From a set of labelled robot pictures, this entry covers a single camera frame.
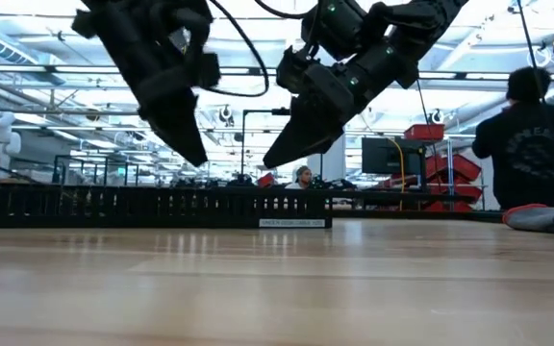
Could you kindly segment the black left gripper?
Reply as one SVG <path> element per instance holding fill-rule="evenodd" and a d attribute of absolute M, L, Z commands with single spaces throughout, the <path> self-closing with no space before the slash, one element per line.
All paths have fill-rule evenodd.
<path fill-rule="evenodd" d="M 206 0 L 82 1 L 72 29 L 101 40 L 153 132 L 193 166 L 205 163 L 192 89 L 213 22 Z"/>

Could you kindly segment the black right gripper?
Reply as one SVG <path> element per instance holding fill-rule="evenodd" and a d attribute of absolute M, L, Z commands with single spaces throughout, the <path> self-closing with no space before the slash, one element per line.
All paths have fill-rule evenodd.
<path fill-rule="evenodd" d="M 355 63 L 313 62 L 301 79 L 302 91 L 290 102 L 290 120 L 264 155 L 267 168 L 325 154 L 343 134 L 343 125 L 369 103 L 369 74 Z"/>

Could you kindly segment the black slotted cable duct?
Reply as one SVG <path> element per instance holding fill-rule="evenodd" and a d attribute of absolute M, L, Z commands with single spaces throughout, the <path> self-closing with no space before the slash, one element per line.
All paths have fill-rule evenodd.
<path fill-rule="evenodd" d="M 0 228 L 329 229 L 318 190 L 0 184 Z"/>

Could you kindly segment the person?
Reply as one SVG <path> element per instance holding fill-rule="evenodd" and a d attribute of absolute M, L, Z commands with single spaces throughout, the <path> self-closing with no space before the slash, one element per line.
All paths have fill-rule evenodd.
<path fill-rule="evenodd" d="M 476 127 L 472 151 L 479 159 L 491 159 L 493 194 L 503 210 L 554 207 L 554 105 L 542 101 L 550 82 L 543 68 L 512 72 L 509 106 Z"/>
<path fill-rule="evenodd" d="M 300 166 L 296 170 L 294 181 L 286 185 L 285 189 L 306 189 L 310 186 L 312 179 L 312 170 L 307 165 Z"/>

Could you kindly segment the black monitor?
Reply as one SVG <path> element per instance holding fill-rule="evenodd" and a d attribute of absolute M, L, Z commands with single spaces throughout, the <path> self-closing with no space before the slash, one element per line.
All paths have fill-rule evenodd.
<path fill-rule="evenodd" d="M 362 172 L 420 175 L 426 168 L 425 154 L 425 145 L 419 140 L 364 137 Z"/>

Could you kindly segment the red storage box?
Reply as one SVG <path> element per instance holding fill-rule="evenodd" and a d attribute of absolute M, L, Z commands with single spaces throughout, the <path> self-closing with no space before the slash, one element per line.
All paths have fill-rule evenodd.
<path fill-rule="evenodd" d="M 444 137 L 442 124 L 415 124 L 408 128 L 403 136 L 410 140 L 441 141 Z"/>

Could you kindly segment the metal storage rack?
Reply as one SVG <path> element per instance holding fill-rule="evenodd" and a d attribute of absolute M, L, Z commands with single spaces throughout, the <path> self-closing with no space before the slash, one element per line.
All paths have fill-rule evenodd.
<path fill-rule="evenodd" d="M 448 137 L 445 141 L 445 156 L 448 157 L 448 185 L 451 185 L 453 187 L 455 187 L 456 185 L 474 185 L 482 190 L 481 198 L 475 204 L 471 204 L 472 211 L 474 211 L 480 208 L 480 202 L 484 202 L 484 192 L 486 187 L 482 163 L 474 158 L 473 153 L 470 149 L 470 144 L 472 143 L 472 141 L 472 137 Z M 460 154 L 470 161 L 475 162 L 481 167 L 481 173 L 475 181 L 466 182 L 462 178 L 457 178 L 456 180 L 453 179 L 452 157 L 454 154 Z"/>

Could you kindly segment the grey and red cloth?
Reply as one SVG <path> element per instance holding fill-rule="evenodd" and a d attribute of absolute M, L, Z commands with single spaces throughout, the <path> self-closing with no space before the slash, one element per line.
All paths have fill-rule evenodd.
<path fill-rule="evenodd" d="M 554 235 L 554 207 L 530 204 L 512 208 L 503 213 L 502 222 L 517 231 Z"/>

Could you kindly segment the black workstation frame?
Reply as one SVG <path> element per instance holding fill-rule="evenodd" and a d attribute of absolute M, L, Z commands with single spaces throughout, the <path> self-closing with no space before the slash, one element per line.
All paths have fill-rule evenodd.
<path fill-rule="evenodd" d="M 98 155 L 57 155 L 52 182 L 59 185 L 138 186 L 139 165 Z"/>

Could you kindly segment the black aluminium table frame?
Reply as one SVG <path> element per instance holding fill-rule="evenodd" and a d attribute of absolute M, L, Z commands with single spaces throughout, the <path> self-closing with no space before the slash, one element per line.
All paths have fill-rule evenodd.
<path fill-rule="evenodd" d="M 419 210 L 332 210 L 334 218 L 457 220 L 483 223 L 502 223 L 499 211 L 419 211 Z"/>

